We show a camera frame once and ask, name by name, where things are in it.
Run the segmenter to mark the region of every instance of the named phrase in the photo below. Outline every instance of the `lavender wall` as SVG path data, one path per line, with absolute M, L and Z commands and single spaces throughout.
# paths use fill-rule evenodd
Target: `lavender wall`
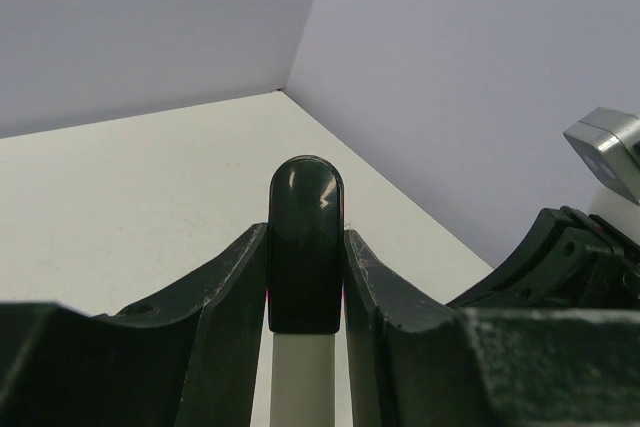
M 284 86 L 313 0 L 0 0 L 0 136 Z
M 640 112 L 639 79 L 639 0 L 315 0 L 285 91 L 497 265 L 587 207 L 562 131 Z

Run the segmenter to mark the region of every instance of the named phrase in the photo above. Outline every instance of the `white table surface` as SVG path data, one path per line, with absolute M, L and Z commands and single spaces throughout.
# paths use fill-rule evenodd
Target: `white table surface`
M 490 268 L 280 92 L 0 140 L 0 300 L 113 314 L 267 219 L 271 176 L 315 154 L 345 184 L 347 226 L 446 302 Z M 271 337 L 252 425 L 267 426 Z M 344 329 L 336 425 L 351 425 Z

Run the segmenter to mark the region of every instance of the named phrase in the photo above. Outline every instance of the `white rod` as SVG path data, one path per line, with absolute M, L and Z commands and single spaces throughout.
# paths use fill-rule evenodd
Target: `white rod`
M 591 201 L 589 213 L 599 215 L 636 244 L 640 244 L 640 206 L 600 185 Z
M 273 335 L 270 427 L 334 427 L 335 335 Z

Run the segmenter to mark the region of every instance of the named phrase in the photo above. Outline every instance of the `silver metal block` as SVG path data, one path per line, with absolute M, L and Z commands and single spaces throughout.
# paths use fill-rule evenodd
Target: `silver metal block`
M 598 107 L 564 131 L 597 179 L 640 205 L 640 119 Z

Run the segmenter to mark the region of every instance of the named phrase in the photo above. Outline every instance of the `screw hole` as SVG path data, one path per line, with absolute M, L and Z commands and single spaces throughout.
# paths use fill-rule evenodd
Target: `screw hole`
M 591 160 L 590 157 L 584 155 L 582 156 L 582 160 L 584 160 L 584 163 L 587 164 L 587 167 L 589 167 L 592 171 L 594 172 L 598 171 L 598 164 L 596 164 L 593 160 Z
M 155 307 L 151 302 L 138 302 L 137 304 L 128 305 L 120 312 L 120 315 L 140 315 L 153 312 Z
M 574 244 L 573 242 L 569 242 L 567 245 L 564 246 L 564 249 L 562 250 L 562 255 L 564 255 L 565 257 L 569 257 L 571 254 L 573 254 L 575 250 L 576 250 L 576 244 Z

